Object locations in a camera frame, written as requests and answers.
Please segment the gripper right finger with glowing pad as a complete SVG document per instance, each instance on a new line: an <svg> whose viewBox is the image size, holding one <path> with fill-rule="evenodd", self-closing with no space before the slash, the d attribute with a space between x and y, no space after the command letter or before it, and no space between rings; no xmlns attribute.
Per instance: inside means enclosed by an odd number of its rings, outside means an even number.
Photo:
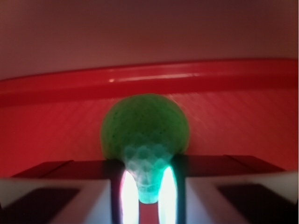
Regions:
<svg viewBox="0 0 299 224"><path fill-rule="evenodd" d="M299 174L253 156L177 155L158 201L161 224L296 224Z"/></svg>

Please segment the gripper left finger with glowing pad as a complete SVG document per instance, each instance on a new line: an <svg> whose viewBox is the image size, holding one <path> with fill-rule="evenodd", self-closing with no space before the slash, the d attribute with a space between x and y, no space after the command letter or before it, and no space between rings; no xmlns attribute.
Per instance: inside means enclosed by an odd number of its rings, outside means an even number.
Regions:
<svg viewBox="0 0 299 224"><path fill-rule="evenodd" d="M137 195L124 164L50 161L0 181L3 224L137 224Z"/></svg>

